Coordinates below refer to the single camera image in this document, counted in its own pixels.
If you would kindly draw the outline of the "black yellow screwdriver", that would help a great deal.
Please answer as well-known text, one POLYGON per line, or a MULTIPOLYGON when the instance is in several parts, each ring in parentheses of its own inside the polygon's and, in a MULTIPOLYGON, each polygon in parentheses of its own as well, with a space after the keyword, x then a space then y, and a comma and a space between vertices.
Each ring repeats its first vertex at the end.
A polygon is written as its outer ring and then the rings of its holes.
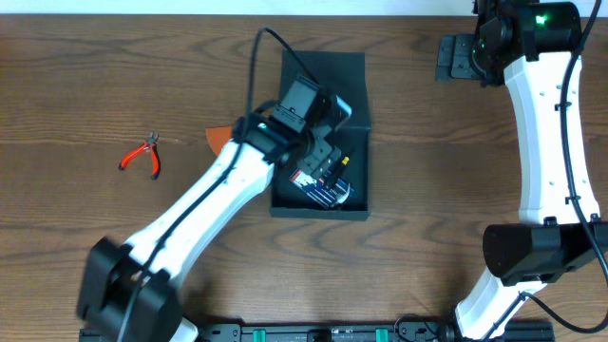
POLYGON ((338 180, 342 177, 348 167, 350 160, 349 156, 344 156, 336 164, 331 173, 324 179, 323 187, 325 190, 331 190, 336 186, 338 180))

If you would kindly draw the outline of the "precision screwdriver set case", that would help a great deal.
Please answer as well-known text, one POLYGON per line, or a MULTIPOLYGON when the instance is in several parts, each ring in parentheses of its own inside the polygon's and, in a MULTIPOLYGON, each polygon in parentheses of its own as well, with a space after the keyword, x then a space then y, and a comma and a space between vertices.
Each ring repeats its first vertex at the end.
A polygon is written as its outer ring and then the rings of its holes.
MULTIPOLYGON (((289 181, 300 189, 305 195, 318 203, 322 208, 329 210, 330 204, 335 199, 335 187, 342 189, 347 187, 349 182, 339 179, 336 186, 331 190, 325 190, 323 187, 324 179, 331 173, 327 170, 320 179, 314 179, 312 176, 305 174, 302 170, 296 169, 289 177, 289 181)), ((351 186, 351 196, 355 194, 355 189, 351 186)))

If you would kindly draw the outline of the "orange scraper wooden handle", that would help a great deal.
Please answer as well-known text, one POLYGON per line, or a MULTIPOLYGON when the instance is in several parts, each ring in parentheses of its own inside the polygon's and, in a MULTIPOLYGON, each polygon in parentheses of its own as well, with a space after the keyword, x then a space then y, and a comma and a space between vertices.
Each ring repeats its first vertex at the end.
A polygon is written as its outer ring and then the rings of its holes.
POLYGON ((223 146, 232 139, 233 127, 230 125, 207 127, 205 136, 212 152, 218 156, 223 146))

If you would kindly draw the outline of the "red handled pliers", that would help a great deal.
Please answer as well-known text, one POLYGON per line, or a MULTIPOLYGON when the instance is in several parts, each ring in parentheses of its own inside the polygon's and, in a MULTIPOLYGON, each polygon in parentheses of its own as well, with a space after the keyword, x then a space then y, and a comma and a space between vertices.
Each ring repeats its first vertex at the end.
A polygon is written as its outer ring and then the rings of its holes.
POLYGON ((141 154, 148 153, 152 161, 152 173, 150 179, 155 181, 159 177, 162 170, 161 159, 157 148, 159 136, 160 135, 158 133, 151 132, 140 146, 131 150, 122 157, 119 162, 118 169, 120 171, 124 171, 134 159, 141 154))

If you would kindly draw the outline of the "black handled claw hammer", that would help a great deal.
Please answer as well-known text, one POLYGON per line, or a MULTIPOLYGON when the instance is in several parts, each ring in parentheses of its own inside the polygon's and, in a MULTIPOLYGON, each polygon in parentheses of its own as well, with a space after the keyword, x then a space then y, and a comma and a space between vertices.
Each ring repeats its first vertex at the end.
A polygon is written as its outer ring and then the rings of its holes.
POLYGON ((345 189, 342 189, 342 188, 336 186, 335 190, 334 190, 335 199, 330 204, 330 208, 335 208, 335 207, 339 207, 339 206, 343 205, 346 202, 346 200, 349 198, 349 196, 351 195, 351 191, 352 191, 352 187, 349 183, 347 184, 347 187, 345 189))

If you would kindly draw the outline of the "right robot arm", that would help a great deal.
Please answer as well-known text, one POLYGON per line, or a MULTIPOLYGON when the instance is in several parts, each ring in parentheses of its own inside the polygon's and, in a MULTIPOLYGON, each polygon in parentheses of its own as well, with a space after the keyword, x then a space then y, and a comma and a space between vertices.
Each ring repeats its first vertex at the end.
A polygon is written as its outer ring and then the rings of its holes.
POLYGON ((589 180, 580 120, 581 54, 592 29, 571 2, 480 0, 471 34, 446 35, 436 78, 505 86, 521 158, 519 219, 489 225, 484 271, 436 331, 439 341, 539 341, 550 326, 513 316, 591 261, 607 262, 607 223, 589 180))

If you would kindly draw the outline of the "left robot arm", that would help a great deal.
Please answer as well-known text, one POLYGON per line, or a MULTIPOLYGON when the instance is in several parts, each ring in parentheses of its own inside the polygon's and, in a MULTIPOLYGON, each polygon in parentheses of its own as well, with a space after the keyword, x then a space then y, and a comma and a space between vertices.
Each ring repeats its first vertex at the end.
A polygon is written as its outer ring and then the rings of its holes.
POLYGON ((301 160, 349 115, 328 114, 301 127, 288 114, 240 118, 206 173, 164 214, 117 245, 90 250, 76 314, 110 341, 195 341, 178 292, 193 265, 229 220, 272 182, 281 162, 301 160))

